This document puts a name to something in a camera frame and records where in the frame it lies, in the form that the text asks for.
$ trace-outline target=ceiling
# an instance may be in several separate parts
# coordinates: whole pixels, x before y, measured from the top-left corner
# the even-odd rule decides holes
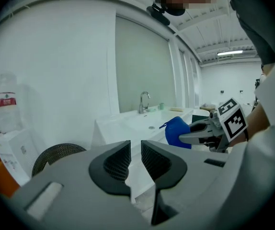
[[[9,14],[22,0],[10,0],[0,17]],[[146,10],[153,0],[122,0]],[[217,0],[203,8],[187,9],[182,16],[165,13],[169,26],[198,58],[201,66],[220,64],[222,61],[258,61],[255,48],[241,28],[229,0]],[[228,50],[245,50],[243,54],[218,57],[217,53]]]
[[[150,6],[153,0],[136,0]],[[241,28],[230,0],[217,0],[203,8],[187,9],[182,16],[165,14],[198,54],[201,64],[239,58],[256,58],[256,51]],[[227,50],[249,50],[246,54],[219,57],[218,52]]]

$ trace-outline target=ceiling beam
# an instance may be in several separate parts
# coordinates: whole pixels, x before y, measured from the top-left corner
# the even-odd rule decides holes
[[[215,61],[211,63],[206,64],[200,64],[200,67],[211,67],[211,66],[217,66],[217,65],[224,65],[224,64],[235,64],[235,63],[249,63],[249,62],[256,62],[261,63],[260,58],[245,58],[245,59],[228,59],[228,60],[221,60],[221,61]]]
[[[219,10],[214,10],[210,13],[205,13],[203,15],[200,15],[198,17],[195,17],[181,25],[179,25],[177,27],[178,29],[178,33],[183,33],[185,30],[187,30],[189,27],[193,26],[193,25],[198,25],[200,23],[204,23],[204,22],[209,22],[211,20],[215,20],[218,19],[222,16],[226,16],[228,15],[228,10],[230,11],[230,13],[235,13],[234,10],[230,10],[230,8],[226,9],[226,8],[221,8]]]
[[[230,7],[229,7],[229,1],[226,1],[226,7],[227,7],[227,12],[228,12],[228,17],[229,17],[229,30],[228,30],[228,46],[230,47],[230,40],[231,40],[231,27],[232,27],[232,23],[231,23],[231,14],[230,14]]]
[[[191,43],[191,41],[185,36],[185,35],[177,35],[178,34],[178,29],[173,25],[173,24],[170,24],[169,25],[169,28],[171,28],[175,34],[174,36],[178,36],[180,37],[185,43],[186,45],[189,47],[189,49],[192,51],[193,55],[196,56],[196,58],[200,61],[200,62],[203,62],[201,57],[198,55],[198,53],[196,52],[196,50],[194,49],[194,46],[193,44]]]
[[[230,48],[233,48],[233,47],[246,47],[246,46],[253,46],[253,43],[251,40],[249,39],[245,39],[245,40],[238,40],[238,41],[232,41],[230,42]],[[229,49],[229,43],[228,42],[225,42],[225,43],[222,43],[222,44],[214,44],[214,45],[211,45],[211,46],[207,46],[207,47],[204,47],[204,48],[199,48],[196,50],[196,52],[198,54],[204,54],[204,53],[215,53],[215,52],[218,52],[220,50],[227,50]]]

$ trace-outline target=person's arm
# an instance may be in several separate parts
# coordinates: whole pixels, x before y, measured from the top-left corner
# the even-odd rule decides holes
[[[265,74],[262,74],[262,75],[260,76],[260,83],[263,83],[265,79],[266,79],[266,75],[265,75]]]
[[[265,73],[266,76],[268,76],[268,74],[270,74],[271,70],[273,69],[275,63],[271,63],[271,64],[266,64],[263,66],[263,71]]]
[[[270,123],[268,122],[267,116],[265,114],[265,111],[263,110],[263,107],[259,103],[257,107],[247,116],[247,132],[248,132],[248,138],[251,139],[254,134],[258,133],[259,131],[265,130],[270,126]],[[230,147],[233,147],[234,145],[245,142],[245,134],[241,133],[238,137],[236,137],[230,144]]]

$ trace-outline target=fluorescent light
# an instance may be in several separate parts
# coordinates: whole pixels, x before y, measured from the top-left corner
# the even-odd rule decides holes
[[[243,53],[243,50],[228,51],[228,52],[218,53],[218,56],[226,56],[226,55],[241,54],[241,53]]]

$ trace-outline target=blue cup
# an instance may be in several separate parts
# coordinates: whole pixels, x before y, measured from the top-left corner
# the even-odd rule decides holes
[[[170,121],[166,122],[160,128],[165,128],[165,137],[169,145],[191,149],[191,144],[183,143],[179,140],[179,136],[188,134],[191,132],[190,126],[186,124],[182,118],[174,117]]]

